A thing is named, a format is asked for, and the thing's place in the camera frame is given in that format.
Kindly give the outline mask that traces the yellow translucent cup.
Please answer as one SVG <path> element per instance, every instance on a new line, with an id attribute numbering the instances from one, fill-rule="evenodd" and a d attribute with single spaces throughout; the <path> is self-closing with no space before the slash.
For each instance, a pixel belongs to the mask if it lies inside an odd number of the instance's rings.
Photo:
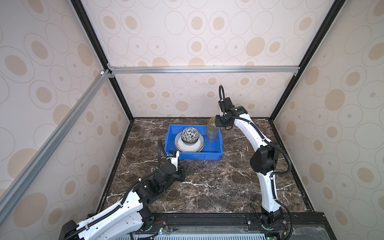
<path id="1" fill-rule="evenodd" d="M 209 130 L 219 129 L 219 127 L 216 126 L 216 118 L 215 117 L 212 117 L 209 119 L 207 126 L 206 126 L 206 130 L 207 129 L 209 129 Z"/>

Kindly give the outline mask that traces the green translucent cup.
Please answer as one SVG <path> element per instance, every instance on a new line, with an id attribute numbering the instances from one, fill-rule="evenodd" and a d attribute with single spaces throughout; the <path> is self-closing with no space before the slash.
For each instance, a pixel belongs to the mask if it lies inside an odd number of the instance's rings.
<path id="1" fill-rule="evenodd" d="M 214 142 L 217 138 L 218 133 L 219 133 L 218 129 L 213 129 L 213 130 L 207 129 L 206 130 L 207 141 L 211 143 Z"/>

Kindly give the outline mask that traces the black striped rim white plate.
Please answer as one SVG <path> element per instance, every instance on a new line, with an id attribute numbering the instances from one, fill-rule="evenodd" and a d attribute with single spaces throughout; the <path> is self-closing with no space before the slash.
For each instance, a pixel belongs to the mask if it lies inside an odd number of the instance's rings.
<path id="1" fill-rule="evenodd" d="M 182 133 L 178 133 L 175 137 L 174 145 L 175 148 L 184 153 L 196 153 L 200 152 L 204 148 L 204 137 L 202 134 L 199 134 L 198 140 L 193 144 L 186 144 L 182 140 Z"/>

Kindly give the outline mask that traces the red leaf pattern bowl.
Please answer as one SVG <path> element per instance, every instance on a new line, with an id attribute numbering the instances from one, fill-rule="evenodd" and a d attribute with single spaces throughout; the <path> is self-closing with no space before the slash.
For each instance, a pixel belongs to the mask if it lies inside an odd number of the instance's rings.
<path id="1" fill-rule="evenodd" d="M 187 127 L 181 132 L 181 139 L 185 144 L 194 144 L 199 138 L 200 133 L 194 127 Z"/>

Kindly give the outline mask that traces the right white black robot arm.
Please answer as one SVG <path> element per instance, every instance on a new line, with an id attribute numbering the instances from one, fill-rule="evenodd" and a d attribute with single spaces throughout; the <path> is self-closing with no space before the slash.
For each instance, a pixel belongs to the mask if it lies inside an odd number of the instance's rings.
<path id="1" fill-rule="evenodd" d="M 218 128 L 237 126 L 254 148 L 255 153 L 250 159 L 251 168 L 257 173 L 262 193 L 261 223 L 265 229 L 271 229 L 283 219 L 283 205 L 278 200 L 276 175 L 287 175 L 291 172 L 292 162 L 288 161 L 285 172 L 277 172 L 276 164 L 283 150 L 264 135 L 244 107 L 233 105 L 229 97 L 220 97 L 219 106 L 222 114 L 215 117 Z"/>

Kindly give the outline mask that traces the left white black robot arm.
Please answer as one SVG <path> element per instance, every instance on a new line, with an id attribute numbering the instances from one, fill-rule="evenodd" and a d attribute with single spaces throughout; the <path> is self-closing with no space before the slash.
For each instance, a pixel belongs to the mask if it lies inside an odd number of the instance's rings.
<path id="1" fill-rule="evenodd" d="M 183 182 L 186 169 L 181 164 L 164 163 L 153 173 L 137 180 L 114 205 L 84 221 L 68 221 L 60 240 L 115 240 L 139 230 L 152 228 L 154 215 L 148 205 L 163 196 L 174 182 Z"/>

